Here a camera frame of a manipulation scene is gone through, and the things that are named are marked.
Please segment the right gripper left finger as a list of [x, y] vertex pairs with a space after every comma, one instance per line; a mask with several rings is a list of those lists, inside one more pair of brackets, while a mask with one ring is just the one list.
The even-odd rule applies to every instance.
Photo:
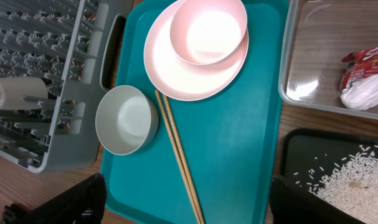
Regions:
[[100, 224], [106, 200], [105, 178], [96, 173], [33, 210], [19, 203], [6, 205], [1, 223]]

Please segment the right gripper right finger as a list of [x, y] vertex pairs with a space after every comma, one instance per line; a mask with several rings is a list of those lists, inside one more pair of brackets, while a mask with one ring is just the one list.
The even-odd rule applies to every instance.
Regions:
[[276, 224], [364, 224], [279, 174], [272, 177], [269, 204]]

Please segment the grey bowl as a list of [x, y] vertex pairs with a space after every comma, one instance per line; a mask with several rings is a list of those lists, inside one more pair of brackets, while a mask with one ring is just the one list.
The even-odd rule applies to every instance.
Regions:
[[100, 143], [110, 153], [125, 156], [149, 144], [159, 125], [153, 102], [130, 85], [111, 89], [100, 101], [95, 129]]

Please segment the pale green cup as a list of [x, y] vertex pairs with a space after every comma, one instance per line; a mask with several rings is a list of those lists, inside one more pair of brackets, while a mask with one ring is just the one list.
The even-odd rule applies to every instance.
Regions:
[[23, 96], [48, 98], [47, 86], [41, 78], [0, 78], [0, 110], [36, 110], [38, 102], [23, 100]]

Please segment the snack wrapper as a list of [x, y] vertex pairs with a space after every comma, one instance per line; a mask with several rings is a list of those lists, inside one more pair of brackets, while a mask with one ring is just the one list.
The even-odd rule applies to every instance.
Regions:
[[358, 111], [378, 106], [378, 47], [351, 52], [341, 61], [347, 63], [340, 84], [342, 104]]

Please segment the pink bowl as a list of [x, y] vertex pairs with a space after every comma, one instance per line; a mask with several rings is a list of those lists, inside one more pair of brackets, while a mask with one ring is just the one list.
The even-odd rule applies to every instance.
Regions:
[[209, 65], [228, 57], [247, 30], [241, 0], [186, 0], [173, 16], [172, 47], [183, 60]]

